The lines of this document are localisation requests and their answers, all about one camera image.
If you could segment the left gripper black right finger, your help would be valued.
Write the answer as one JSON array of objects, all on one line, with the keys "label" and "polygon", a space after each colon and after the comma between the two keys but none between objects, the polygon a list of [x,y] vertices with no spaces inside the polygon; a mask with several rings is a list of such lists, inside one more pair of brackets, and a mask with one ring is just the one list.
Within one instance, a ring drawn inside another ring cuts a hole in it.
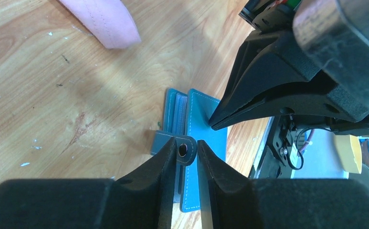
[{"label": "left gripper black right finger", "polygon": [[204,229],[369,229],[369,189],[350,179],[249,179],[198,141]]}]

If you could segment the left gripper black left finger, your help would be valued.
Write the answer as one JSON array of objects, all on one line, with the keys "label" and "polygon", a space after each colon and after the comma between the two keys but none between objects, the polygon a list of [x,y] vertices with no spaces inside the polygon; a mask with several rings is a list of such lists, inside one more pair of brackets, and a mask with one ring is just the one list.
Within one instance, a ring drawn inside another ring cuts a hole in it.
[{"label": "left gripper black left finger", "polygon": [[12,179],[0,184],[0,229],[169,229],[177,143],[118,180]]}]

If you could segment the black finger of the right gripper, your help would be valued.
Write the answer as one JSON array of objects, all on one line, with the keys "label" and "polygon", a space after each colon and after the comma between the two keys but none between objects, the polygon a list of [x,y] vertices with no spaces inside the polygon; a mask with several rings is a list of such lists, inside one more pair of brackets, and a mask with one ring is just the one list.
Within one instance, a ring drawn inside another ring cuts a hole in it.
[{"label": "black finger of the right gripper", "polygon": [[209,119],[210,125],[233,125],[278,115],[258,106],[278,95],[277,86],[309,82],[320,71],[298,46],[291,31],[253,31],[240,46],[224,95]]}]

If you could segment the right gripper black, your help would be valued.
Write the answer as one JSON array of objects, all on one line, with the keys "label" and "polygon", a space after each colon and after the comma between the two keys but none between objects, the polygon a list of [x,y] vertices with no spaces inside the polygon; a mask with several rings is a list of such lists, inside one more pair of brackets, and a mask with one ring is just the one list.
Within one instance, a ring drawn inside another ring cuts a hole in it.
[{"label": "right gripper black", "polygon": [[369,115],[369,0],[287,0],[303,52],[331,79],[237,87],[211,116],[214,130],[280,115],[356,123]]}]

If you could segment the blue leather card holder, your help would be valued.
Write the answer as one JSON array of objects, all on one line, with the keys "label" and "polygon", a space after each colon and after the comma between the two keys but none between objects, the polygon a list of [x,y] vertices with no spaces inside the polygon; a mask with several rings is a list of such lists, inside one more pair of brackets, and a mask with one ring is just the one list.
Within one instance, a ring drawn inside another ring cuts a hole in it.
[{"label": "blue leather card holder", "polygon": [[172,136],[186,150],[178,158],[173,197],[181,212],[200,209],[197,141],[205,141],[219,159],[226,159],[227,129],[215,131],[208,124],[219,102],[196,89],[182,93],[169,88],[166,92],[162,129],[156,131],[150,154],[157,154]]}]

